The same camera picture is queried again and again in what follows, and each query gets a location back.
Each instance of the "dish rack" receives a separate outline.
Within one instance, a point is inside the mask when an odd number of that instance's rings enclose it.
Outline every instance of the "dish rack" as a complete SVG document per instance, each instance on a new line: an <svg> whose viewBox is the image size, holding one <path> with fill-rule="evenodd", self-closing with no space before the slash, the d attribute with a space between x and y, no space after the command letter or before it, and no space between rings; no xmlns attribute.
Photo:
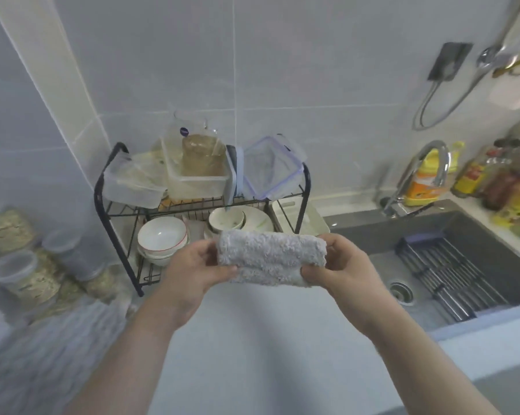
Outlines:
<svg viewBox="0 0 520 415"><path fill-rule="evenodd" d="M136 234L138 233L137 227L139 225L150 221L152 218L167 215L176 217L184 216L189 220L206 221L214 209L237 205L250 205L261 209L266 214L268 214L272 221L274 221L274 216L269 209L269 199L245 200L242 197L235 197L231 205L225 205L222 197L202 198L201 200L193 200L176 205L172 204L163 208L161 211L159 209L151 210L109 201L102 195L102 189L104 188L104 170L120 152L129 153L129 150L124 143L118 142L114 148L112 148L112 151L108 157L108 161L106 162L104 169L102 170L97 183L95 184L94 207L97 210L100 221L104 226L104 229L106 230L106 233L108 234L108 237L110 238L110 241L112 242L118 257L124 266L125 272L127 272L127 275L129 276L129 279L131 280L131 283L137 291L139 297L144 295L142 287L159 283L162 271L161 267L149 263L142 256L140 256L139 253L137 253L134 242L136 241ZM299 215L295 226L291 224L289 217L282 207L283 214L289 225L294 228L293 231L295 233L300 232L311 190L310 172L306 164L304 164L304 183L300 184L299 189L299 193L285 196L285 198L302 197ZM127 234L128 243L125 245L125 247L122 245L118 235L116 234L116 231L114 230L111 221L112 218L132 219L131 229Z"/></svg>
<svg viewBox="0 0 520 415"><path fill-rule="evenodd" d="M445 237L415 243L402 239L395 252L456 322L509 305L485 274Z"/></svg>

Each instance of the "gray sink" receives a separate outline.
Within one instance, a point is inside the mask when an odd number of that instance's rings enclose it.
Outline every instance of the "gray sink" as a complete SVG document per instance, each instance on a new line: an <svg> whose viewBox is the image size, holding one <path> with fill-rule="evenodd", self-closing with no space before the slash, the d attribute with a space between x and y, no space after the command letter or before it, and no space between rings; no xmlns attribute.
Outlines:
<svg viewBox="0 0 520 415"><path fill-rule="evenodd" d="M448 337L462 331L452 325L472 330L520 314L520 257L450 200L415 217L373 210L325 220L369 255L427 332Z"/></svg>

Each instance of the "chrome faucet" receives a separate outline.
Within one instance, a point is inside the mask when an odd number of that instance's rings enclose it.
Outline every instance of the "chrome faucet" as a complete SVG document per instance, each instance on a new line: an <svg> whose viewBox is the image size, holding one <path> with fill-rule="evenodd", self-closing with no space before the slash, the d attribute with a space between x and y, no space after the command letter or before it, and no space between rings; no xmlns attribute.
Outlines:
<svg viewBox="0 0 520 415"><path fill-rule="evenodd" d="M406 207L402 202L404 200L404 194L406 190L410 186L414 175L417 173L419 167L422 165L423 160L427 157L427 155L433 150L436 149L439 152L439 168L436 172L435 179L433 180L433 185L439 187L443 186L446 182L446 176L448 174L448 169L451 163L451 156L448 147L441 140L431 141L427 143L420 151L417 153L408 168L402 175L401 180L398 182L398 186L396 191L390 196L381 199L381 206L383 207L383 213L388 217L413 217L419 214L420 212L425 211L426 209L433 206L433 203L429 203L422 207Z"/></svg>

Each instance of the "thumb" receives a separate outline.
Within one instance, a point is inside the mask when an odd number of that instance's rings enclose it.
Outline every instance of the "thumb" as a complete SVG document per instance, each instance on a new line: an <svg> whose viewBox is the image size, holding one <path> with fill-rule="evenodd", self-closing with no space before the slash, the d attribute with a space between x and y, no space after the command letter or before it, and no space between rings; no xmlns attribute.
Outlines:
<svg viewBox="0 0 520 415"><path fill-rule="evenodd" d="M302 278L304 278L309 284L313 286L322 286L324 288L328 287L328 284L335 276L333 271L324 267L317 267L313 265L303 266L300 270L300 274L302 275Z"/></svg>
<svg viewBox="0 0 520 415"><path fill-rule="evenodd" d="M209 286L215 286L216 284L220 284L222 282L229 281L231 278L235 278L237 268L236 266L215 266L208 267L206 271L208 272Z"/></svg>

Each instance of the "faucet spout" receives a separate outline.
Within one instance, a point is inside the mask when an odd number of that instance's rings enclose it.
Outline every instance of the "faucet spout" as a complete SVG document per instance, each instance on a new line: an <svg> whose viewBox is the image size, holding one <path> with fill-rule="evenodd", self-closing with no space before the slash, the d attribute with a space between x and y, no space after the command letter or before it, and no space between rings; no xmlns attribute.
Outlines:
<svg viewBox="0 0 520 415"><path fill-rule="evenodd" d="M385 201L383 205L383 212L388 216L406 216L411 212L415 212L417 210L407 211L402 206L403 196L406 193L406 190L410 186L414 175L417 173L418 169L422 165L423 161L427 157L427 155L436 149L439 154L439 168L437 169L435 178L433 180L433 184L435 186L443 186L446 182L446 176L448 174L448 170L450 168L451 163L451 154L446 146L446 144L441 140L435 140L427 143L422 149L414 156L412 161L410 162L406 172L402 175L402 179L398 183L396 191L390 196L388 200Z"/></svg>

